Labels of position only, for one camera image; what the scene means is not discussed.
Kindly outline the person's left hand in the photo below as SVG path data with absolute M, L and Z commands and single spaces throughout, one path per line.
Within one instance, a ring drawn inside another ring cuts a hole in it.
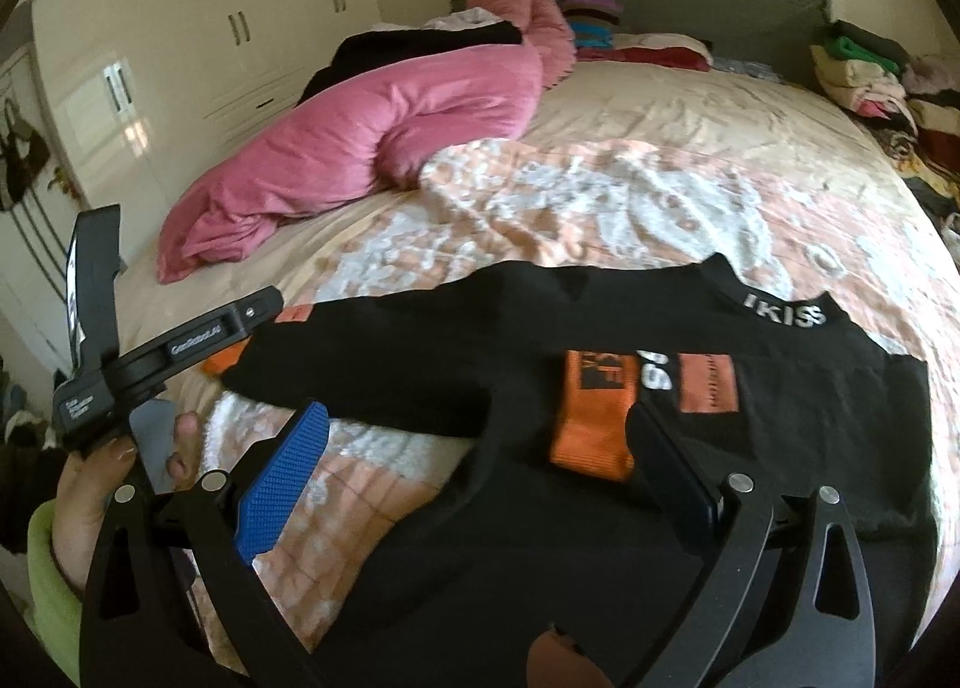
M 172 425 L 166 473 L 172 490 L 189 488 L 202 455 L 202 424 L 195 412 L 181 413 Z M 60 475 L 52 521 L 52 555 L 71 590 L 85 593 L 94 548 L 106 507 L 125 481 L 139 449 L 128 436 L 112 438 L 86 457 L 70 454 Z

